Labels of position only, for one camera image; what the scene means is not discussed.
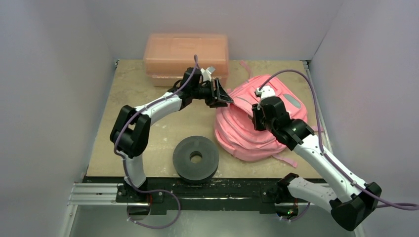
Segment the pink student backpack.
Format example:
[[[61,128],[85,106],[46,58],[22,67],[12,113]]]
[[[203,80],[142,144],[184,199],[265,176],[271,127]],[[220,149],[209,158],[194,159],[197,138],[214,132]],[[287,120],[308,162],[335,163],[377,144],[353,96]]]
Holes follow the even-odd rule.
[[[255,91],[261,85],[270,87],[275,96],[282,99],[287,113],[294,119],[308,121],[306,106],[278,78],[254,76],[244,61],[240,64],[249,73],[249,78],[235,89],[227,91],[233,103],[216,110],[214,134],[218,143],[233,157],[243,161],[254,162],[273,156],[297,167],[296,161],[279,154],[286,146],[265,129],[263,112],[257,107],[259,97]]]

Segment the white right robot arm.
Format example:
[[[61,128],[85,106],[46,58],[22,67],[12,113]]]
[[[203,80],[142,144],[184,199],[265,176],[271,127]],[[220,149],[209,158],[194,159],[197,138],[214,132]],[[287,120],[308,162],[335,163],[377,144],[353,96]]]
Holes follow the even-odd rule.
[[[330,212],[347,231],[355,230],[377,208],[378,201],[368,193],[379,197],[381,187],[375,182],[366,183],[336,157],[328,156],[314,130],[303,120],[291,118],[281,98],[264,98],[253,104],[251,110],[255,130],[271,132],[279,143],[307,161],[329,185],[326,188],[289,173],[277,182],[276,203],[293,197],[303,199]]]

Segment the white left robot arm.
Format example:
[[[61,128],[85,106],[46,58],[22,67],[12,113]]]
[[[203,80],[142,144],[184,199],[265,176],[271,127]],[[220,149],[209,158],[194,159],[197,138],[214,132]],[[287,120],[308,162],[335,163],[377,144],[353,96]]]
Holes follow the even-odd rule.
[[[151,125],[184,109],[194,99],[204,100],[210,108],[227,107],[233,103],[219,78],[212,77],[214,71],[214,67],[187,68],[183,78],[176,81],[163,96],[142,106],[125,105],[121,108],[110,140],[114,144],[114,153],[123,161],[124,180],[130,185],[128,196],[135,202],[147,197],[147,188],[143,186],[146,181],[143,153],[148,145]]]

